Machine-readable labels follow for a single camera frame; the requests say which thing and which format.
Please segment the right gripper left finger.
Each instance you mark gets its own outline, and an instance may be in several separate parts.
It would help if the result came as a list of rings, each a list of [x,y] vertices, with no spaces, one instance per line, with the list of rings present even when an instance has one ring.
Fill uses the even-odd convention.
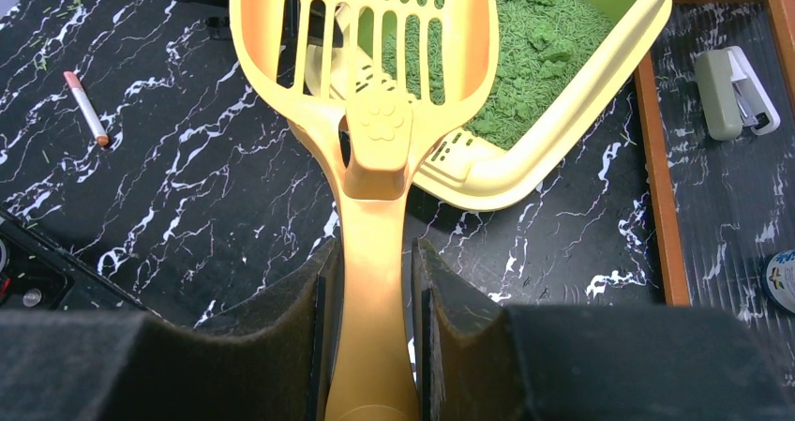
[[[192,331],[143,310],[10,310],[5,420],[319,420],[329,386],[330,240]]]

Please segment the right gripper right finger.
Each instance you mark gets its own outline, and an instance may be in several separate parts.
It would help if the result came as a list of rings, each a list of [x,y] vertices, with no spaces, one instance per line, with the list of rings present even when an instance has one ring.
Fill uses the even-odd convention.
[[[412,243],[425,420],[790,420],[757,340],[719,309],[502,306]]]

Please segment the yellow litter box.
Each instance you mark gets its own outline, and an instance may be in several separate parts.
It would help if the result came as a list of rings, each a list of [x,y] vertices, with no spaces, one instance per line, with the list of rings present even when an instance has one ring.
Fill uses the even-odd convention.
[[[330,106],[334,121],[352,135],[343,163],[333,145],[310,128],[294,133],[310,149],[335,188],[339,204],[405,199],[421,189],[465,210],[493,211],[517,203],[563,159],[650,49],[661,29],[652,26],[663,0],[593,0],[619,16],[617,25],[529,131],[508,151],[461,143],[464,124],[488,97],[499,65],[496,0],[321,1],[326,23],[339,23],[344,42],[335,49],[301,46],[296,81]],[[429,76],[419,96],[406,75],[383,72],[379,44],[385,15],[397,34],[416,18],[422,29],[442,26],[445,101],[433,104]]]

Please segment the orange litter scoop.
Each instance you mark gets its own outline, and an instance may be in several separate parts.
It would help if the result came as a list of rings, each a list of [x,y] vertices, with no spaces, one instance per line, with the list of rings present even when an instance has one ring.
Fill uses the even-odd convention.
[[[253,89],[321,165],[344,283],[328,420],[417,420],[402,235],[413,178],[472,119],[499,55],[495,0],[229,0]]]

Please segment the green cat litter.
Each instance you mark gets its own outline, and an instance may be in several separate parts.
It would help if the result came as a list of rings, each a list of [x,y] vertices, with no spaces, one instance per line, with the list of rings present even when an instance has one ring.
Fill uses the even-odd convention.
[[[499,65],[487,102],[464,126],[508,150],[540,119],[613,29],[585,0],[496,0]]]

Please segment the small blue white jar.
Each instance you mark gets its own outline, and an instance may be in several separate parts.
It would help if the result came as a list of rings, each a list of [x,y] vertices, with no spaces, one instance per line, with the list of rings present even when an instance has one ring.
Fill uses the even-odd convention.
[[[773,302],[793,314],[794,302],[794,250],[774,254],[767,263],[762,283]]]

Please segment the white marker pen on table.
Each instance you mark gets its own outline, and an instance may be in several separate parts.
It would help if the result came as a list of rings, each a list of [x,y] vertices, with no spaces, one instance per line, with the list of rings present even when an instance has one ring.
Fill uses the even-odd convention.
[[[89,100],[83,85],[76,74],[71,71],[64,71],[63,76],[66,80],[67,86],[70,89],[73,97],[75,98],[83,118],[88,125],[96,143],[100,147],[107,147],[110,145],[110,137],[105,128],[102,126],[98,114],[94,109],[91,101]]]

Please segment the wooden shelf rack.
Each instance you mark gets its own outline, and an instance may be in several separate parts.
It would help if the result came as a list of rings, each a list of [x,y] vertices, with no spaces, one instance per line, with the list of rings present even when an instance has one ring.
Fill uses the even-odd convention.
[[[675,2],[763,3],[768,9],[775,48],[780,63],[783,65],[787,96],[790,101],[794,100],[794,0],[663,0],[660,13],[652,19],[653,27],[661,29],[666,25]],[[652,209],[662,266],[665,301],[673,306],[689,306],[691,299],[651,52],[647,52],[641,58],[634,77],[645,158],[650,178]]]

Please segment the grey white stapler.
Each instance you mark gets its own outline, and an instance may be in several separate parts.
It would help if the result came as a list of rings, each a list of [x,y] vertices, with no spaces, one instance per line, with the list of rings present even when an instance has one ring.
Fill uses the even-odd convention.
[[[707,130],[714,140],[733,141],[745,128],[757,136],[779,128],[780,114],[742,48],[701,53],[695,75]]]

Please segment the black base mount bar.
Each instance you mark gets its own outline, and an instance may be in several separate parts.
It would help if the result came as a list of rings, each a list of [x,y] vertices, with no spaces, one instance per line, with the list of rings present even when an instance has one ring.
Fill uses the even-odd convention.
[[[35,227],[1,212],[1,309],[143,310]]]

